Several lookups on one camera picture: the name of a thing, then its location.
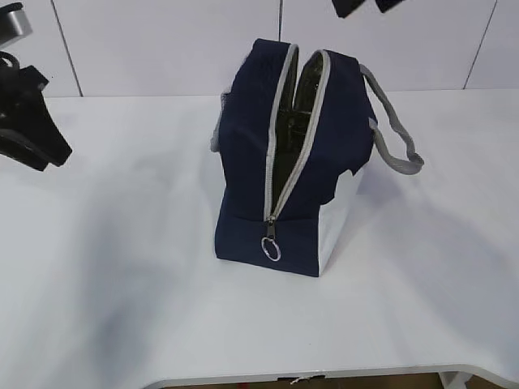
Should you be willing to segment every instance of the bag handle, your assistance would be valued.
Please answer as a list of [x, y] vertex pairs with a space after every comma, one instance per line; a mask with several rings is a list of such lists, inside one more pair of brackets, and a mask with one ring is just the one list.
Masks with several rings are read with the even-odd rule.
[[388, 115], [389, 124], [391, 125], [391, 128], [393, 129], [393, 131], [399, 134], [402, 140], [404, 141], [406, 147], [407, 160], [401, 160], [391, 155], [391, 153], [388, 150], [388, 146], [385, 143], [384, 136], [380, 132], [376, 121], [370, 118], [369, 125], [374, 132], [374, 141], [376, 149], [378, 150], [384, 162], [388, 164], [388, 166], [391, 169], [396, 170], [398, 173], [407, 175], [413, 175], [418, 173], [420, 170], [422, 170], [423, 159], [414, 149], [413, 138], [411, 137], [411, 135], [409, 135], [409, 132], [407, 132], [402, 123], [400, 123], [400, 120], [397, 116], [397, 112], [395, 111], [388, 97], [380, 87], [373, 73], [371, 73], [371, 71], [364, 65], [359, 65], [360, 72], [366, 79], [367, 83], [369, 84], [375, 95], [382, 103], [382, 106], [384, 107], [386, 114]]

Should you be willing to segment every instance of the white table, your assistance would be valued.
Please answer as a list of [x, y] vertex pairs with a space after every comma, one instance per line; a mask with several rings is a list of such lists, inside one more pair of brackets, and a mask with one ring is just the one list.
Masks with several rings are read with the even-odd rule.
[[519, 91], [390, 97], [427, 164], [404, 177], [374, 154], [319, 279], [215, 258], [217, 97], [49, 100], [67, 164], [0, 159], [0, 387], [449, 370], [519, 387]]

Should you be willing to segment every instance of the navy blue bag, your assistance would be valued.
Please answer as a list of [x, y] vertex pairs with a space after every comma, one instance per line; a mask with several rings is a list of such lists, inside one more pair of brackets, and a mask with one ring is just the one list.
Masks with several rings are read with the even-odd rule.
[[[396, 171], [423, 165], [413, 140], [355, 58], [316, 51], [298, 76], [298, 47], [257, 40], [230, 91], [212, 140], [226, 188], [215, 234], [219, 259], [318, 276], [339, 237], [375, 144]], [[388, 153], [364, 77], [380, 98], [408, 160]]]

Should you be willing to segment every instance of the zipper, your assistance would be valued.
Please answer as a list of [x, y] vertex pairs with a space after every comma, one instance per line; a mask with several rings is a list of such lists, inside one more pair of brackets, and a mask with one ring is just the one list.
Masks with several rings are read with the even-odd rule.
[[[305, 139], [302, 144], [301, 152], [299, 153], [298, 160], [295, 163], [292, 172], [290, 173], [288, 179], [286, 180], [285, 185], [281, 191], [279, 199], [277, 200], [277, 204], [275, 207], [272, 206], [272, 178], [273, 178], [273, 170], [274, 170], [274, 156], [276, 155], [276, 120], [277, 120], [277, 111], [279, 110], [279, 104], [281, 100], [281, 94], [283, 92], [283, 88], [285, 86], [286, 77], [288, 74], [288, 70], [290, 68], [290, 63], [292, 62], [292, 57], [294, 55], [296, 46], [291, 45], [289, 47], [289, 51], [287, 53], [285, 63], [283, 65], [283, 69], [281, 70], [281, 77], [279, 83], [277, 85], [276, 97], [274, 99], [274, 105], [272, 107], [272, 114], [270, 120], [270, 127], [268, 129], [268, 150], [267, 150], [267, 158], [266, 158], [266, 174], [265, 174], [265, 201], [264, 201], [264, 221], [267, 225], [267, 234], [261, 240], [261, 246], [265, 255], [274, 262], [277, 262], [281, 259], [281, 249], [276, 243], [276, 221], [281, 211], [283, 211], [283, 207], [286, 205], [290, 195], [294, 191], [295, 185], [301, 176], [301, 172], [305, 167], [305, 164], [308, 161], [308, 157], [310, 156], [310, 152], [314, 143], [315, 133], [317, 131], [317, 126], [319, 124], [319, 116], [321, 112], [321, 108], [323, 106], [324, 94], [326, 91], [326, 87], [328, 85], [328, 79], [330, 76], [330, 57], [329, 54], [325, 50], [319, 50], [320, 54], [323, 57], [323, 71], [321, 73], [321, 78], [319, 81], [319, 86], [317, 88], [315, 94], [315, 103], [314, 108], [312, 110], [310, 121], [308, 123], [308, 130], [305, 135]], [[267, 250], [267, 243], [270, 243], [275, 251], [276, 256], [272, 257]]]

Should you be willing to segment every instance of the white wall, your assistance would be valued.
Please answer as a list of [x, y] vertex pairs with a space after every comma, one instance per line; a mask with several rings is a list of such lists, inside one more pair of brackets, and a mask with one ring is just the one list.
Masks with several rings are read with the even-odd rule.
[[[85, 96], [216, 95], [257, 37], [277, 39], [281, 0], [55, 0]], [[2, 0], [1, 5], [9, 2]], [[34, 34], [10, 46], [78, 96], [50, 0], [25, 0]], [[357, 57], [387, 90], [465, 86], [495, 0], [366, 0], [339, 19], [332, 0], [284, 0], [281, 39]], [[468, 88], [519, 88], [519, 0], [497, 0]]]
[[[10, 3], [2, 0], [0, 6]], [[79, 96], [50, 0], [23, 0], [23, 4], [34, 33], [4, 50], [14, 54], [21, 66], [34, 65], [49, 79], [46, 96]]]
[[390, 91], [461, 89], [495, 0], [407, 0], [386, 14], [367, 0], [346, 19], [332, 0], [285, 0], [282, 40], [356, 57]]
[[55, 0], [85, 96], [216, 95], [279, 0]]
[[468, 88], [519, 88], [519, 0], [498, 0]]

